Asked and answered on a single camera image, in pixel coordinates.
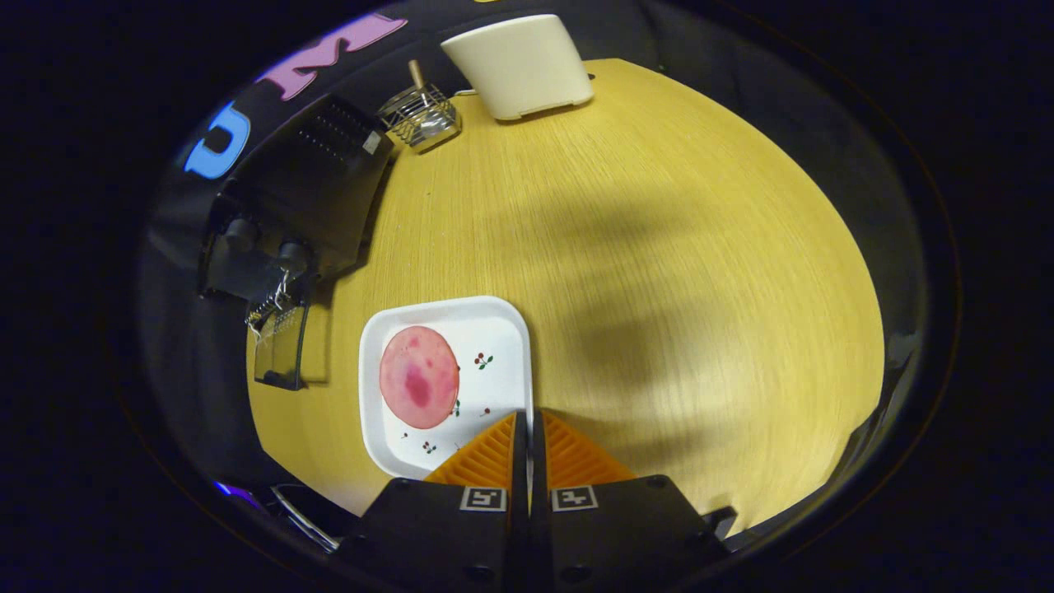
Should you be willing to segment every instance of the blue letter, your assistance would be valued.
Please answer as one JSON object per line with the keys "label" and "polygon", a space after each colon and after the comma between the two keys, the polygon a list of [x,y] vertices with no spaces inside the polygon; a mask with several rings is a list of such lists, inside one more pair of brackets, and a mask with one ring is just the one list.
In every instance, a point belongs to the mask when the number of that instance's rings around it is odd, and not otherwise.
{"label": "blue letter", "polygon": [[227,103],[209,124],[209,130],[219,126],[231,134],[231,143],[227,144],[223,152],[213,152],[204,145],[204,138],[198,140],[191,155],[187,157],[187,165],[183,171],[194,171],[198,175],[208,179],[215,179],[227,173],[227,171],[238,159],[241,149],[246,147],[249,140],[249,118],[234,111],[234,101]]}

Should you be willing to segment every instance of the yellow wooden tabletop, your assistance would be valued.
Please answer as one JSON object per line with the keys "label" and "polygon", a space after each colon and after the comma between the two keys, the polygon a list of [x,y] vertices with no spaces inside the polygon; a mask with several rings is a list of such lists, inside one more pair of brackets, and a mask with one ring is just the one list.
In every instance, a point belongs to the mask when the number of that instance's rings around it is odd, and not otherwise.
{"label": "yellow wooden tabletop", "polygon": [[[660,74],[586,62],[596,98],[403,150],[369,262],[309,315],[290,393],[252,381],[264,449],[362,514],[389,476],[358,416],[382,310],[493,294],[531,335],[534,403],[638,475],[671,476],[735,532],[820,487],[875,410],[883,345],[860,251],[809,177],[748,123]],[[253,369],[252,342],[247,357]]]}

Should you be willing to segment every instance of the pink ham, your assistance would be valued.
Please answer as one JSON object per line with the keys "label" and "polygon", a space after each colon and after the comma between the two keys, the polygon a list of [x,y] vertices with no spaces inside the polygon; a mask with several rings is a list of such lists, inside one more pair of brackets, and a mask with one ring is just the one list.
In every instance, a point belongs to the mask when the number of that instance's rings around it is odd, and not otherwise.
{"label": "pink ham", "polygon": [[399,332],[380,358],[380,395],[392,414],[414,429],[431,429],[446,420],[460,384],[453,351],[427,328]]}

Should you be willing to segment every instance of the white plate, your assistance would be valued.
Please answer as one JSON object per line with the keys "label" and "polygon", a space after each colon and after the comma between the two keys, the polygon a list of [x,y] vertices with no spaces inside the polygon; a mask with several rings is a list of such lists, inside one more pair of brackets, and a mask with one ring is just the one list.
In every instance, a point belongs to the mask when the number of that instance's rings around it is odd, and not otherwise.
{"label": "white plate", "polygon": [[[380,395],[385,348],[412,325],[440,333],[461,368],[454,413],[425,431],[396,418]],[[474,362],[480,354],[484,355],[483,369]],[[363,330],[358,345],[363,440],[373,461],[393,476],[425,478],[473,437],[509,414],[532,410],[532,406],[527,324],[515,308],[496,296],[387,310],[370,318]],[[531,416],[527,415],[528,435]]]}

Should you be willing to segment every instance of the metal wire basket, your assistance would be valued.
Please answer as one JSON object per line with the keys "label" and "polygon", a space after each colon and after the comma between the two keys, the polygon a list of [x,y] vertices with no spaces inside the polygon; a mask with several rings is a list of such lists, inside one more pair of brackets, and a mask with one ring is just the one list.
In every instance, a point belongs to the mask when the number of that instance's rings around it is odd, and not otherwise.
{"label": "metal wire basket", "polygon": [[456,136],[462,129],[461,114],[434,84],[410,86],[388,99],[377,116],[417,153]]}

